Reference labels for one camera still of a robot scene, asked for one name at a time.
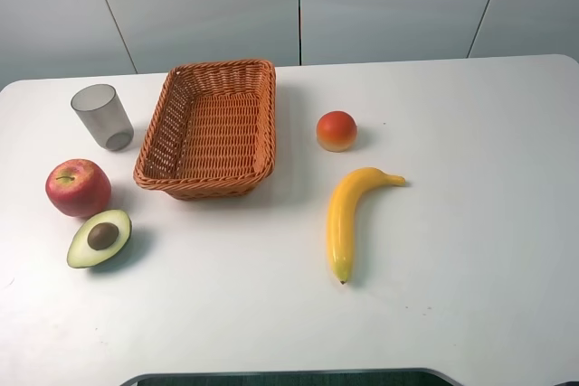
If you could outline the halved avocado with pit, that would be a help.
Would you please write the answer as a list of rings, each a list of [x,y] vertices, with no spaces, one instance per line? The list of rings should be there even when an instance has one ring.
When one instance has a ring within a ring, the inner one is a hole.
[[[107,210],[86,220],[67,253],[71,268],[91,268],[117,255],[132,233],[132,220],[122,210]]]

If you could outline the orange wicker basket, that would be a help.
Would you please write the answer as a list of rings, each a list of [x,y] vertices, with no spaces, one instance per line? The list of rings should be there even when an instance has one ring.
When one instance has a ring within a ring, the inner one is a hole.
[[[136,184],[182,201],[249,193],[275,166],[275,95],[270,61],[174,67],[140,148]]]

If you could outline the red orange tomato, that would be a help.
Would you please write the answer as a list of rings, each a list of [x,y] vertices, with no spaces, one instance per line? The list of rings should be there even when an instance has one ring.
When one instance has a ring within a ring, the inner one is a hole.
[[[346,112],[336,110],[323,115],[316,127],[318,143],[327,151],[344,152],[355,142],[357,125]]]

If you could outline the yellow banana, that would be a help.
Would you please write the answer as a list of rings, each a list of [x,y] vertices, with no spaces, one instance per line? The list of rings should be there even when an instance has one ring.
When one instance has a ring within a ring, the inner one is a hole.
[[[374,167],[356,169],[337,184],[327,209],[326,246],[328,264],[340,284],[346,284],[352,276],[358,201],[376,188],[405,184],[402,176]]]

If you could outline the grey mesh cup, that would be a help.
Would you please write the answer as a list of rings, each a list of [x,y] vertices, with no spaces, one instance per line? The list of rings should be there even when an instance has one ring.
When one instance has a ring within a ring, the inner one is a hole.
[[[119,151],[131,143],[134,128],[111,85],[94,84],[79,90],[71,98],[71,107],[100,147]]]

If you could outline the red apple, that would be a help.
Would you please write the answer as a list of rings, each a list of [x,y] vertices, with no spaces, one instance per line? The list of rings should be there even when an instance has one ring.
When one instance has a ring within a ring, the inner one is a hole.
[[[71,159],[57,165],[48,175],[45,192],[61,213],[89,218],[105,210],[111,183],[105,172],[87,159]]]

